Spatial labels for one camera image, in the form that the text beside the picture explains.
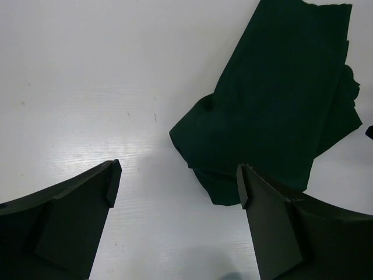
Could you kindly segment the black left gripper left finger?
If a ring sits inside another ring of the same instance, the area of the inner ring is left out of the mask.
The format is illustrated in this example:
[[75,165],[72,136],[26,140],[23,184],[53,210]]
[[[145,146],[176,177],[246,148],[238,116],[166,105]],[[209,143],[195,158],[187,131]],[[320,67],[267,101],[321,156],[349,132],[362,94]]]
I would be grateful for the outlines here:
[[1,204],[1,279],[89,279],[121,178],[119,160]]

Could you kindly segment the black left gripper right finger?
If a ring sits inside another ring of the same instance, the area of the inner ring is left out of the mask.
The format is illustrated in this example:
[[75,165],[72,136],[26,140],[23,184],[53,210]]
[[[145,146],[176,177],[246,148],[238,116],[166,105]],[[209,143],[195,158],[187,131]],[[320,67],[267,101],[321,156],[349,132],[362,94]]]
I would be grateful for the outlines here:
[[371,279],[372,216],[240,165],[237,184],[261,279]]

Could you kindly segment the dark green cloth placemat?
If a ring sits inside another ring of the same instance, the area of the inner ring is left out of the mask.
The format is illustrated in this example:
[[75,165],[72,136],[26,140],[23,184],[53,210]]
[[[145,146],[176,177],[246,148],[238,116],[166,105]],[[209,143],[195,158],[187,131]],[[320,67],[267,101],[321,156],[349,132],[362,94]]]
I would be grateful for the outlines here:
[[258,3],[214,92],[170,131],[213,204],[240,203],[241,164],[306,190],[314,159],[361,126],[346,64],[351,10]]

